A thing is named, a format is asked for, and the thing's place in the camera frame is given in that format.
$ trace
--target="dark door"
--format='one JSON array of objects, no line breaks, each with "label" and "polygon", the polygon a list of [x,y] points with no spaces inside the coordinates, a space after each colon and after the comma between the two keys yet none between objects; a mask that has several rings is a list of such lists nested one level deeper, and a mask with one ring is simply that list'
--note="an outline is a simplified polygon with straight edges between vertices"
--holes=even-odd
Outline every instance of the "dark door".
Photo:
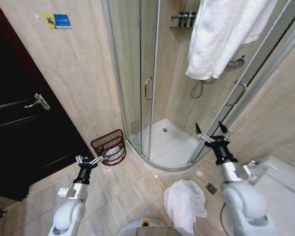
[{"label": "dark door", "polygon": [[21,200],[77,154],[92,155],[0,10],[0,196]]}]

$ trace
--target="hanging towel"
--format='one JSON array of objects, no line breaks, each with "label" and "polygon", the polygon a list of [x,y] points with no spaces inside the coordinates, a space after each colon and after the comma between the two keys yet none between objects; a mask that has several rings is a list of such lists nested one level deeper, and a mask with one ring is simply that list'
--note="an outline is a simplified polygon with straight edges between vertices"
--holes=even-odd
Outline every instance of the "hanging towel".
[{"label": "hanging towel", "polygon": [[186,75],[219,78],[240,44],[257,40],[277,0],[202,0],[191,35]]},{"label": "hanging towel", "polygon": [[206,218],[206,197],[201,188],[192,180],[179,180],[165,190],[164,207],[174,227],[183,228],[194,234],[193,223],[197,216]]}]

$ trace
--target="sticker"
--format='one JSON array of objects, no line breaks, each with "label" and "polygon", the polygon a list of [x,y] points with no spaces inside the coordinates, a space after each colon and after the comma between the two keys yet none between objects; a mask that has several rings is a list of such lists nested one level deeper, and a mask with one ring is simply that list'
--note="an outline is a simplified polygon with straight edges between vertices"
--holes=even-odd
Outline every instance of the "sticker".
[{"label": "sticker", "polygon": [[143,219],[140,224],[141,227],[150,227],[151,223],[149,220]]},{"label": "sticker", "polygon": [[65,14],[47,14],[44,17],[48,28],[50,29],[71,29],[68,15]]}]

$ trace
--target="shower enclosure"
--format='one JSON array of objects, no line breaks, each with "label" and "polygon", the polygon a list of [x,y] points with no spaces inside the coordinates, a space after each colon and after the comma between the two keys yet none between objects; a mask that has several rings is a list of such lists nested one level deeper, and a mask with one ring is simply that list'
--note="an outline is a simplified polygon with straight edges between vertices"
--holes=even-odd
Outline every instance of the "shower enclosure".
[{"label": "shower enclosure", "polygon": [[295,18],[295,1],[277,1],[259,39],[239,47],[222,76],[208,83],[185,75],[192,32],[175,22],[200,0],[102,0],[127,141],[150,165],[181,171],[207,149],[195,123],[212,135],[230,124],[236,104]]}]

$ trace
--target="chrome fixture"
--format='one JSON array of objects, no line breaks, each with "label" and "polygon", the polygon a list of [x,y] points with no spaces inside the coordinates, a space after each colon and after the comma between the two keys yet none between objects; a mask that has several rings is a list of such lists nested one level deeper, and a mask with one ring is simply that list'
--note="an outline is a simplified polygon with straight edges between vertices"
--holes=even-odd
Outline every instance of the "chrome fixture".
[{"label": "chrome fixture", "polygon": [[36,93],[34,97],[36,98],[36,101],[33,104],[25,106],[24,108],[31,108],[35,106],[36,104],[41,104],[45,110],[50,110],[50,106],[48,105],[48,103],[45,101],[45,99],[43,98],[41,94]]},{"label": "chrome fixture", "polygon": [[[216,81],[216,79],[214,79],[214,80],[212,80],[212,81],[210,81],[210,82],[206,82],[206,81],[204,81],[204,80],[199,80],[199,81],[196,83],[196,85],[191,89],[190,96],[191,96],[192,98],[195,98],[195,99],[201,97],[202,92],[203,92],[203,84],[212,84],[212,83],[215,82],[215,81]],[[197,86],[198,86],[200,83],[201,83],[201,91],[200,91],[200,93],[199,93],[198,95],[195,96],[195,95],[194,95],[194,94],[195,94],[195,90],[196,90]]]},{"label": "chrome fixture", "polygon": [[152,80],[152,76],[150,76],[147,80],[146,80],[146,83],[145,83],[145,93],[144,93],[144,97],[146,99],[146,101],[151,101],[151,98],[150,97],[147,97],[147,93],[148,93],[148,82]]},{"label": "chrome fixture", "polygon": [[227,66],[232,66],[235,68],[241,68],[245,64],[245,59],[244,58],[239,58],[237,60],[230,60],[227,63]]},{"label": "chrome fixture", "polygon": [[246,91],[247,91],[247,84],[244,84],[243,82],[240,82],[239,83],[239,86],[242,86],[243,87],[243,91],[241,92],[240,96],[238,97],[238,99],[236,100],[236,102],[234,102],[233,104],[231,104],[231,103],[228,102],[228,103],[226,103],[226,106],[233,107],[234,105],[236,105],[239,102],[239,100],[241,99],[241,97],[243,97],[244,94],[246,93]]}]

